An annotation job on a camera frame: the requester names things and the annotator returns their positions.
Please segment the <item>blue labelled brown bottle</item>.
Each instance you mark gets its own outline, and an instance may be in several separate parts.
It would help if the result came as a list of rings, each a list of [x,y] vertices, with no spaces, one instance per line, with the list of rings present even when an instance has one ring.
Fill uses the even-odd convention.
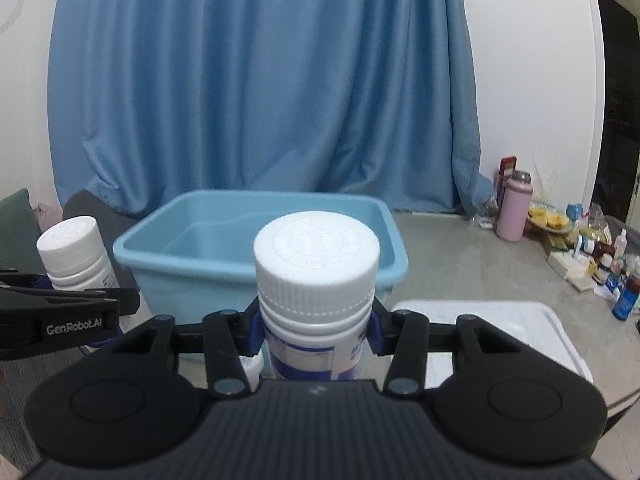
[[[639,270],[637,268],[629,268],[626,271],[626,275],[624,289],[612,309],[612,315],[619,321],[626,321],[629,318],[640,292]]]

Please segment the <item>pink thermos bottle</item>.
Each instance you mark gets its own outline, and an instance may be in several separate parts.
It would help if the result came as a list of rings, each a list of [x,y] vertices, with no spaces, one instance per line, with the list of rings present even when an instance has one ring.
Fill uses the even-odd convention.
[[[526,171],[515,170],[504,185],[496,227],[499,238],[512,243],[522,238],[532,196],[532,177]]]

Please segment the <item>plate of yellow food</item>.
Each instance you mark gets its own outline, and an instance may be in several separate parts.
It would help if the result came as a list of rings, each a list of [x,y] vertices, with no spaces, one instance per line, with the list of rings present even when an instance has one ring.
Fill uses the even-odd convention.
[[[574,222],[563,211],[536,200],[529,204],[527,214],[533,226],[551,233],[563,234],[574,228]]]

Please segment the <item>light blue plastic bin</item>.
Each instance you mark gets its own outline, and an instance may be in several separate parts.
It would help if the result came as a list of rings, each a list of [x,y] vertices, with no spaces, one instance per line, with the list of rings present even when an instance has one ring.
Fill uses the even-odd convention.
[[[181,324],[273,296],[295,321],[326,323],[384,296],[408,273],[388,207],[326,193],[196,191],[122,234],[117,261],[154,314]]]

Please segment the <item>white flat box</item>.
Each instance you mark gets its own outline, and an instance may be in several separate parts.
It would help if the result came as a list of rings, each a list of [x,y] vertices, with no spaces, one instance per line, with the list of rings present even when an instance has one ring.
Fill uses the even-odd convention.
[[[588,292],[596,286],[593,279],[596,265],[591,257],[574,252],[552,252],[548,255],[547,262],[563,281],[578,292]]]

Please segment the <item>red box behind thermos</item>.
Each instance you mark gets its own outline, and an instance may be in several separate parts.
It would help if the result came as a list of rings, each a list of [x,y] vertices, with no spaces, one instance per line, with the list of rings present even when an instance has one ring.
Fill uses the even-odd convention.
[[[510,175],[513,174],[517,162],[518,158],[516,156],[503,157],[503,159],[500,160],[496,177],[496,187],[499,194],[502,193],[504,182],[506,182]]]

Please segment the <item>large white pill bottle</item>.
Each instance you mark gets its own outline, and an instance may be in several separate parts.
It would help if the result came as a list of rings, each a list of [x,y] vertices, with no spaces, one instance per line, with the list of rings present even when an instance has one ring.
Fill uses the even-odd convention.
[[[380,242],[329,211],[277,218],[254,240],[257,297],[274,374],[352,380],[375,296]]]

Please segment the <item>blue curtain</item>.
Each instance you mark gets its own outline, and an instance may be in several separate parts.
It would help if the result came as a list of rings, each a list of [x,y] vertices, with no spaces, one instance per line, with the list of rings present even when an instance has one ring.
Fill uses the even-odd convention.
[[[145,216],[202,188],[476,214],[463,0],[58,0],[54,183]]]

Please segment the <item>small white dropper bottle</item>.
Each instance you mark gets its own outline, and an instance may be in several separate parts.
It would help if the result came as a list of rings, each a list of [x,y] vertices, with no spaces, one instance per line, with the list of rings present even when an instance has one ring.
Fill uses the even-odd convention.
[[[627,230],[622,229],[614,240],[614,258],[623,257],[627,247]]]

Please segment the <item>white bin lid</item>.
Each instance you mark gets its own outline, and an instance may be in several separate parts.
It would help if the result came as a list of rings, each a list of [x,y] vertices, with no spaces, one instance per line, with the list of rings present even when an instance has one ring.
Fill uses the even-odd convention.
[[[396,304],[393,310],[419,312],[432,323],[444,324],[454,324],[459,315],[474,314],[593,382],[591,370],[565,333],[560,319],[541,302],[413,299]]]

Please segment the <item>green cushion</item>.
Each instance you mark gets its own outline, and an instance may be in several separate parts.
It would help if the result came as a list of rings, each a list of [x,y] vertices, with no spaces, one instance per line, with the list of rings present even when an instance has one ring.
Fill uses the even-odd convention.
[[[26,188],[1,200],[0,258],[2,269],[43,274],[37,240],[41,235]]]

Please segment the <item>small white pill bottle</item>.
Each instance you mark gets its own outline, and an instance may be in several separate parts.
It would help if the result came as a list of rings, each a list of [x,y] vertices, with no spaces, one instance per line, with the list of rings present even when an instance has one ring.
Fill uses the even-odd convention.
[[[69,218],[51,226],[36,246],[54,289],[81,292],[119,286],[93,217]]]

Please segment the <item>grey chair back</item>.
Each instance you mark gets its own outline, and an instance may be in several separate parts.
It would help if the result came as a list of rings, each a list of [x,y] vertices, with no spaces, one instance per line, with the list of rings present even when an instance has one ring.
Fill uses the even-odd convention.
[[[70,196],[63,206],[64,220],[81,216],[89,216],[96,220],[103,241],[107,245],[113,244],[117,237],[139,222],[137,218],[120,214],[86,190]]]

